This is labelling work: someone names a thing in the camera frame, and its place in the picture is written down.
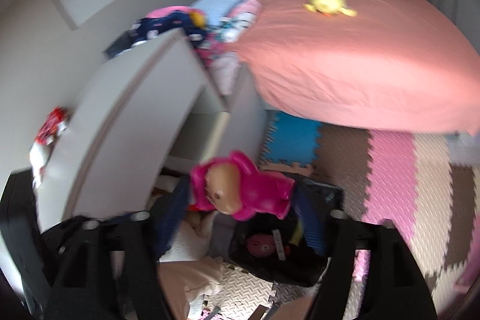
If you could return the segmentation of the white thermometer box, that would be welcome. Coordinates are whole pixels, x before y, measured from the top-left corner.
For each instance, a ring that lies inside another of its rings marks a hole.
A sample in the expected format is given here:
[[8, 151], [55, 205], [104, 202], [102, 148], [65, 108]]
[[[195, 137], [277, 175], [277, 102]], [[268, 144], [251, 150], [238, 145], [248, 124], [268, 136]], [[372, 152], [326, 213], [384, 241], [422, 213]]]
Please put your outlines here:
[[286, 260], [286, 254], [285, 250], [283, 247], [282, 239], [281, 239], [281, 233], [279, 230], [273, 230], [272, 231], [272, 237], [275, 243], [275, 248], [277, 251], [277, 255], [280, 261]]

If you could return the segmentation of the light blue folded blanket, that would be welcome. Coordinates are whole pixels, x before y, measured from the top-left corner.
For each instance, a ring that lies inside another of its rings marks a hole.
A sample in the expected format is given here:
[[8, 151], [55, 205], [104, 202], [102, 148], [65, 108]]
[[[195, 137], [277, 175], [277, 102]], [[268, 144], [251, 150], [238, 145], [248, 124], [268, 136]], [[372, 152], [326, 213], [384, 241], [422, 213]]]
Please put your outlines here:
[[245, 0], [197, 0], [191, 8], [202, 11], [206, 17], [206, 25], [217, 27], [230, 11]]

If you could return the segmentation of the white red cushion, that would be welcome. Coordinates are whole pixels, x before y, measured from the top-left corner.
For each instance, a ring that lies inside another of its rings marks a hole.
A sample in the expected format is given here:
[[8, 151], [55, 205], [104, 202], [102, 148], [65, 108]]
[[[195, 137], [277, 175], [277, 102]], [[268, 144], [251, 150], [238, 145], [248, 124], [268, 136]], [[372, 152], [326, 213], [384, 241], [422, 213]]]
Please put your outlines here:
[[197, 261], [208, 253], [218, 212], [188, 211], [174, 235], [170, 249], [160, 262]]

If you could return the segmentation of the grey desk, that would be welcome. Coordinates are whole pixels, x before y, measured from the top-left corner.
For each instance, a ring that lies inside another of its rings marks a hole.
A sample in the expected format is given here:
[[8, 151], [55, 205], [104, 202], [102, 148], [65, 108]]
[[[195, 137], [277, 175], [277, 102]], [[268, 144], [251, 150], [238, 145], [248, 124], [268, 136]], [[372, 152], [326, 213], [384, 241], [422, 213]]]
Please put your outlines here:
[[186, 173], [233, 149], [256, 159], [268, 116], [246, 67], [223, 97], [183, 32], [166, 32], [86, 85], [37, 191], [39, 225], [142, 210], [164, 168]]

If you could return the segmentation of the black trash bin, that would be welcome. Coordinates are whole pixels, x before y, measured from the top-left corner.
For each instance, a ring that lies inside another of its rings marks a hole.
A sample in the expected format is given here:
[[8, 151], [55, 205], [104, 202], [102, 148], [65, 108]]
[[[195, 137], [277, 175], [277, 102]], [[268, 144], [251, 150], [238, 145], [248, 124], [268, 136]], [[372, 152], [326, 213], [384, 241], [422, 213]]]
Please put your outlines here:
[[[286, 176], [295, 181], [287, 216], [279, 219], [272, 214], [257, 214], [237, 223], [229, 244], [229, 258], [262, 280], [310, 288], [326, 268], [326, 219], [332, 210], [343, 209], [344, 191], [303, 175]], [[280, 261], [277, 251], [268, 257], [251, 255], [247, 239], [258, 234], [272, 235], [273, 230], [281, 233], [286, 260]]]

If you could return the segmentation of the blue foam mat tile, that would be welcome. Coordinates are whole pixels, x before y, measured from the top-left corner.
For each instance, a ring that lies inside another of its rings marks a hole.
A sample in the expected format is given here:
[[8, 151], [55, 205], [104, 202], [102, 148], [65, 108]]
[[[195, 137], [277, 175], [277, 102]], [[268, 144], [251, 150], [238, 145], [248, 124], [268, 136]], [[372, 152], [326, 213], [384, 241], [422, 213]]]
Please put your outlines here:
[[260, 155], [262, 163], [298, 163], [301, 167], [312, 163], [316, 157], [322, 123], [299, 118], [281, 111], [272, 113], [264, 146]]

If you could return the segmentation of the pink plush face pouch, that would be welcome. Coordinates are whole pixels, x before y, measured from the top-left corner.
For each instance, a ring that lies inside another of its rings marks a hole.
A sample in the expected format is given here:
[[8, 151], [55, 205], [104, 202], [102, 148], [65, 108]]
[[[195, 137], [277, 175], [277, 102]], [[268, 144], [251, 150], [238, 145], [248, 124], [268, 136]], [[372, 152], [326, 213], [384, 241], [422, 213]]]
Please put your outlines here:
[[272, 235], [258, 234], [247, 239], [247, 249], [255, 257], [268, 257], [276, 251]]

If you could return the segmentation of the yellow plush duck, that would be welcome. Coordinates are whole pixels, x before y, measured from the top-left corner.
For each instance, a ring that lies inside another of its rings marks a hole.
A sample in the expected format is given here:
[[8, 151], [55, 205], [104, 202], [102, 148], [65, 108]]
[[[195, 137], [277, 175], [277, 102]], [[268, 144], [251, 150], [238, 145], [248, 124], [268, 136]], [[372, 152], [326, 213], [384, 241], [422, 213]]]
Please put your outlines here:
[[355, 17], [357, 11], [347, 5], [346, 0], [308, 0], [304, 3], [304, 8], [313, 13], [321, 13], [324, 15], [346, 15]]

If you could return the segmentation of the navy patterned blanket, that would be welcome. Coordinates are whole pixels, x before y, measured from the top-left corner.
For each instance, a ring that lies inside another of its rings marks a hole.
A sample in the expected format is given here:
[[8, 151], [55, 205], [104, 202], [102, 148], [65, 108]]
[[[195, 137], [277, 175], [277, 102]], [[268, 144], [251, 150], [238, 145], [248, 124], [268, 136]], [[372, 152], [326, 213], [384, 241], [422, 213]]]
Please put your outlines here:
[[185, 33], [194, 47], [200, 46], [208, 35], [204, 27], [204, 17], [201, 14], [181, 10], [174, 10], [159, 18], [138, 19], [129, 32], [132, 45], [137, 46], [177, 28]]

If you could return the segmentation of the pink foam mat tile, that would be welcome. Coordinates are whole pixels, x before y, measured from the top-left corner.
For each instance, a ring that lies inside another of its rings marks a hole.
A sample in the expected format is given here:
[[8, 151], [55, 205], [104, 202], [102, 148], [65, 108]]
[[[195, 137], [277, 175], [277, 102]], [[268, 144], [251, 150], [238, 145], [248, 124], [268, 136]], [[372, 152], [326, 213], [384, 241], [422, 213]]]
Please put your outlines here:
[[417, 195], [413, 135], [376, 130], [369, 134], [367, 198], [361, 220], [379, 224], [390, 219], [410, 243]]

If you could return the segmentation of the white pink kitty blanket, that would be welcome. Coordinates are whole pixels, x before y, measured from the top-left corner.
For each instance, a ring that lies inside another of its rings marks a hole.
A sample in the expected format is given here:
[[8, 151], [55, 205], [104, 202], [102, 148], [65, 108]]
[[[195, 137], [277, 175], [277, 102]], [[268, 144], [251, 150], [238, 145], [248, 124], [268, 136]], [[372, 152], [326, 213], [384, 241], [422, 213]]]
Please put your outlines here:
[[234, 43], [254, 23], [263, 9], [262, 4], [257, 0], [246, 0], [233, 8], [229, 16], [224, 17], [217, 30], [217, 39], [224, 43]]

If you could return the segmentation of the red plaid doll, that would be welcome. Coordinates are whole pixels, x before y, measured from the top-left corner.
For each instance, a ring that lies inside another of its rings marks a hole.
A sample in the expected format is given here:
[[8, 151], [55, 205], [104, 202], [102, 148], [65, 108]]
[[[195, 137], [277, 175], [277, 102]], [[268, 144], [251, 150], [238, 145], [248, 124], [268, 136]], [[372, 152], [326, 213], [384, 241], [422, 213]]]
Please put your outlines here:
[[58, 138], [65, 132], [70, 120], [66, 107], [55, 107], [39, 129], [29, 151], [32, 167], [32, 184], [35, 189], [41, 187], [44, 172]]

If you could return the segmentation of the black box on shelf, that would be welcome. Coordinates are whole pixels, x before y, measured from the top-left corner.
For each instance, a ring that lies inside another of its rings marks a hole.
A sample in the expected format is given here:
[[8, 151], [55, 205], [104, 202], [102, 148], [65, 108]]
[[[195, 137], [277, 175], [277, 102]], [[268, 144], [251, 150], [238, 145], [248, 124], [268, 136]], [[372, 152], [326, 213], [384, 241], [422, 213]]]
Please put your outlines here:
[[122, 32], [104, 51], [103, 54], [107, 60], [113, 59], [119, 54], [129, 50], [133, 44], [132, 33], [130, 31]]

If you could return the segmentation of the pink bed sheet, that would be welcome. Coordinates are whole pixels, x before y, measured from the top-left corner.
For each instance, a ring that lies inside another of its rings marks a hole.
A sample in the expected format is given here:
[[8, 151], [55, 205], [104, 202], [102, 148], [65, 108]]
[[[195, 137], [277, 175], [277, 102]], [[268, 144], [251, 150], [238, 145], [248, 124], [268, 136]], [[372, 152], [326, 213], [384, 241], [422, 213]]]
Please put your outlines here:
[[261, 2], [229, 49], [270, 106], [347, 127], [479, 132], [479, 54], [428, 1], [346, 0], [353, 17]]

